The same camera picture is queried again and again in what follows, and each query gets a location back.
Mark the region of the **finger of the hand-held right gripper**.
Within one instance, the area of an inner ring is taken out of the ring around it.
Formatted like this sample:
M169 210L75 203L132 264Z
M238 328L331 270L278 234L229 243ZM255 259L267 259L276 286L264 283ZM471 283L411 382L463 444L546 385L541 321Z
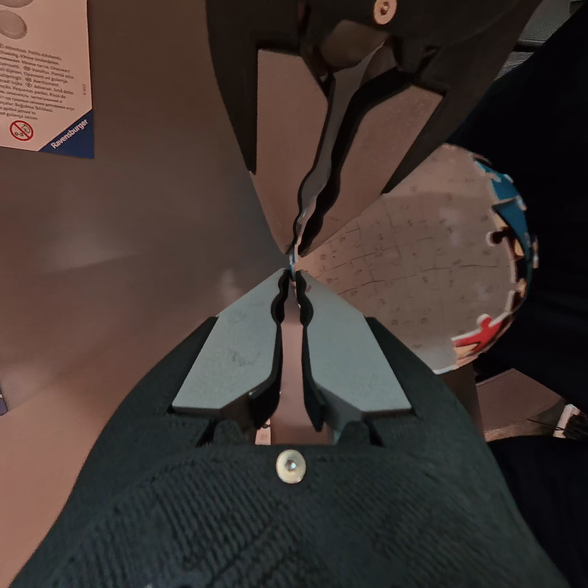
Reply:
M391 69L351 97L337 131L331 122L316 166L302 187L305 216L298 254L310 254L384 191L443 96Z
M258 51L254 188L278 249L295 239L300 185L313 167L328 100L297 55Z

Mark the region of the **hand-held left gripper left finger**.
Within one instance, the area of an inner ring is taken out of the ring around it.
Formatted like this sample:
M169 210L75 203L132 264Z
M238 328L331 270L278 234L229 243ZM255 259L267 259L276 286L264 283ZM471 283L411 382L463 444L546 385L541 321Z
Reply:
M243 430L265 425L280 398L288 291L289 271L281 269L217 315L174 411L231 419Z

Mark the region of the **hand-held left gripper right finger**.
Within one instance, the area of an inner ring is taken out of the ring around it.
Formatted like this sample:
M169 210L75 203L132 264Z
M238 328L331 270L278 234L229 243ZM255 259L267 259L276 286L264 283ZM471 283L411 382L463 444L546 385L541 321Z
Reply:
M379 323L304 270L296 272L303 327L301 366L306 413L342 442L345 430L367 429L371 445L394 445L397 422L413 413L410 353Z

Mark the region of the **curved blue puzzle piece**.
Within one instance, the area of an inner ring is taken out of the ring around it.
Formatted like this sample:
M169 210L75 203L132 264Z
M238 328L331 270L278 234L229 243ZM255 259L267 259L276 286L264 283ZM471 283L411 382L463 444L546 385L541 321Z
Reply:
M294 223L295 233L289 250L289 273L292 282L295 280L295 274L302 259L310 254L313 243L322 228L322 223L320 195L316 195L303 205Z

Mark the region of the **blue white puzzle ball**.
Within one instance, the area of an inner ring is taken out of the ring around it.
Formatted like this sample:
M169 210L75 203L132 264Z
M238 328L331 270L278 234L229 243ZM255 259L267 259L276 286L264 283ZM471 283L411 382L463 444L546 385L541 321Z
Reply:
M504 334L538 264L511 177L444 144L296 268L376 318L441 375Z

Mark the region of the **white instruction leaflet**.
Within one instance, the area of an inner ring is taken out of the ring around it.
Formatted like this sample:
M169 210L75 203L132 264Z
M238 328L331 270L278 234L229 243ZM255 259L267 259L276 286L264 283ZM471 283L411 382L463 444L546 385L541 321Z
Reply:
M93 159L87 1L1 1L1 146Z

